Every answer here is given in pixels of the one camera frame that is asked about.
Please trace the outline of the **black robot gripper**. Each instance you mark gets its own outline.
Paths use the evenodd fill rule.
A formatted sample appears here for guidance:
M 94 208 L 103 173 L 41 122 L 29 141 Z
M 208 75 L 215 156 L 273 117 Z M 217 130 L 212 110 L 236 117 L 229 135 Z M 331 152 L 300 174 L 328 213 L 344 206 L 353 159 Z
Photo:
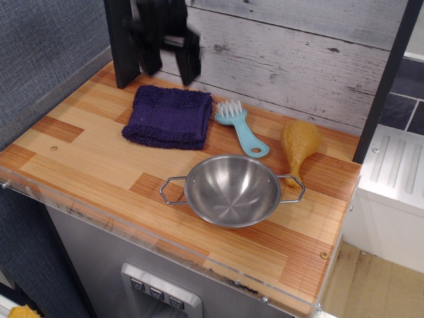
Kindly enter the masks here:
M 160 49 L 176 50 L 184 85 L 201 73 L 200 37 L 187 25 L 185 1 L 136 1 L 138 17 L 127 22 L 142 70 L 153 76 L 162 67 Z

